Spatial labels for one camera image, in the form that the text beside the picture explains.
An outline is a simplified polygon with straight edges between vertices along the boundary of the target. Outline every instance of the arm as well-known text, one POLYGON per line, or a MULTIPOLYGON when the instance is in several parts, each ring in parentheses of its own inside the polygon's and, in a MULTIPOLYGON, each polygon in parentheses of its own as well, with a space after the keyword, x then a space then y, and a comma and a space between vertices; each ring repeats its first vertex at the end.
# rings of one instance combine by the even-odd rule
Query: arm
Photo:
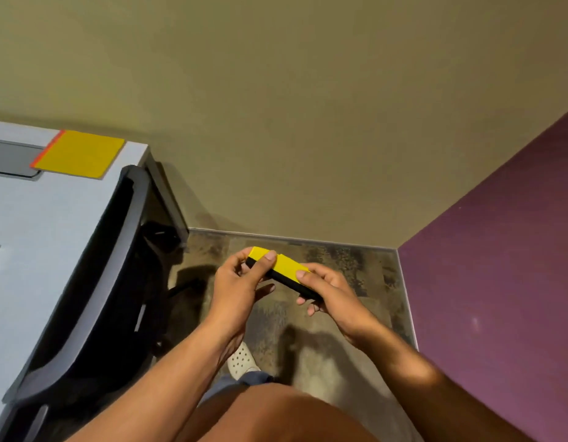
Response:
POLYGON ((276 254, 268 253, 242 271, 250 250, 229 257, 217 271, 204 322, 68 442, 174 440, 217 370, 243 341, 251 307, 273 290, 273 284, 256 288, 276 254))
POLYGON ((324 299, 324 304, 309 305, 309 316, 318 311, 331 315, 346 339, 374 362, 425 441, 532 441, 380 323, 341 273, 316 263, 305 265, 312 273, 299 271, 299 282, 324 299))

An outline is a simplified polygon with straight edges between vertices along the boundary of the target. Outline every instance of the desk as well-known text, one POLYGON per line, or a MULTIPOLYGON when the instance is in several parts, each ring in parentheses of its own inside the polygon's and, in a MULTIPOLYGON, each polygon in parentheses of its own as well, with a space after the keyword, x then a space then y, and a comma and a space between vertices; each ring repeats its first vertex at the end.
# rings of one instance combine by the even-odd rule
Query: desk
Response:
MULTIPOLYGON (((45 147, 58 130, 0 122, 0 140, 45 147)), ((101 180, 0 177, 0 414, 126 165, 145 166, 183 242, 187 228, 148 146, 127 142, 101 180)))

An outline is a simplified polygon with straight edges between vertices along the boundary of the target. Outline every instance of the foot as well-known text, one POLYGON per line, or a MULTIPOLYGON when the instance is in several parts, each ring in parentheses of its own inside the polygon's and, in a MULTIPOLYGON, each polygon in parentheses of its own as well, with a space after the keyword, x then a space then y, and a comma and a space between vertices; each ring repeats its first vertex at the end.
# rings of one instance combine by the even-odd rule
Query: foot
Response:
POLYGON ((255 363, 251 351, 247 345, 242 342, 235 353, 227 360, 227 367, 231 377, 238 380, 245 372, 260 371, 261 369, 255 363))

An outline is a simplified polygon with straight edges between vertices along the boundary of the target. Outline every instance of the orange edge strip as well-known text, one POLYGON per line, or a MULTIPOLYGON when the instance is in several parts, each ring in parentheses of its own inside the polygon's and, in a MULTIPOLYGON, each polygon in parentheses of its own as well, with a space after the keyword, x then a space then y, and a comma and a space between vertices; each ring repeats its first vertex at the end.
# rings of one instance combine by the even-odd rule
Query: orange edge strip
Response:
POLYGON ((37 157, 34 159, 32 163, 30 163, 30 167, 34 168, 35 165, 37 165, 38 162, 41 161, 41 159, 45 156, 45 153, 49 152, 51 146, 55 144, 57 140, 61 138, 61 135, 65 132, 66 132, 65 130, 59 130, 59 133, 55 135, 55 137, 51 140, 49 144, 47 144, 47 146, 43 149, 43 151, 39 155, 37 155, 37 157))

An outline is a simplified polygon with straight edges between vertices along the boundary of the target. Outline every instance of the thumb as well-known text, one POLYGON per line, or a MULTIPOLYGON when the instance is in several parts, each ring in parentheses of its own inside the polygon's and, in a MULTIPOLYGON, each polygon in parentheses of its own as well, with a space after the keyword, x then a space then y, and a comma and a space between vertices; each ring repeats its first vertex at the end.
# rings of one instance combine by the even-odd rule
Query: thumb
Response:
POLYGON ((310 271, 298 270, 296 272, 296 279, 303 285, 306 285, 309 288, 312 288, 316 291, 319 295, 323 297, 324 300, 327 300, 328 297, 331 296, 334 290, 337 290, 333 287, 329 282, 326 282, 322 277, 318 274, 314 274, 310 271))
POLYGON ((274 267, 276 264, 276 256, 277 254, 274 250, 268 252, 264 257, 254 263, 249 273, 245 275, 245 278, 253 284, 253 288, 255 288, 265 274, 274 267))

